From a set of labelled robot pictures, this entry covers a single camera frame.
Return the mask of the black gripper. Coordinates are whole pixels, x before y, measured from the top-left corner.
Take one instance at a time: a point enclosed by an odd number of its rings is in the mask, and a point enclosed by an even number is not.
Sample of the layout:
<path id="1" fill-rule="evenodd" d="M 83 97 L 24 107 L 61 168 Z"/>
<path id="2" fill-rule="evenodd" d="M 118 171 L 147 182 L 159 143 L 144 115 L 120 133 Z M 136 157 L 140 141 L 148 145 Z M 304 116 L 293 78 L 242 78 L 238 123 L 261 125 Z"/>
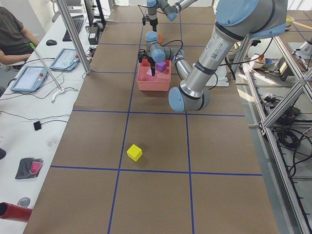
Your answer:
<path id="1" fill-rule="evenodd" d="M 153 31 L 156 32 L 156 26 L 158 25 L 158 19 L 149 19 L 150 25 L 153 27 Z"/>
<path id="2" fill-rule="evenodd" d="M 146 56 L 146 59 L 148 63 L 151 65 L 151 75 L 154 77 L 156 74 L 156 62 L 150 56 Z"/>

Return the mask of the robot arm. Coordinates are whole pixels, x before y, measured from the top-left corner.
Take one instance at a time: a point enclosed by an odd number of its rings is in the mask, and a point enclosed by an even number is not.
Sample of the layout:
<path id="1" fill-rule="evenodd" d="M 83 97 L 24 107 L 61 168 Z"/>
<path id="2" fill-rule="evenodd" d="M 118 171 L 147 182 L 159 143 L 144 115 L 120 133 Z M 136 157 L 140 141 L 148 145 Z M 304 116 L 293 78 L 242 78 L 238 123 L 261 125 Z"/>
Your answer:
<path id="1" fill-rule="evenodd" d="M 158 9 L 165 14 L 169 21 L 173 21 L 177 17 L 178 13 L 189 7 L 194 2 L 196 2 L 196 0 L 179 0 L 173 5 L 170 5 L 167 0 L 147 0 L 146 7 L 148 13 L 147 15 L 143 15 L 142 24 L 146 25 L 146 22 L 149 22 L 153 31 L 156 32 L 158 25 Z"/>
<path id="2" fill-rule="evenodd" d="M 157 32 L 146 34 L 146 56 L 152 62 L 171 60 L 182 80 L 169 91 L 169 105 L 175 112 L 199 111 L 210 101 L 206 86 L 211 76 L 237 41 L 250 38 L 272 38 L 286 27 L 286 0 L 221 0 L 214 29 L 205 49 L 191 67 L 181 50 L 163 46 Z"/>

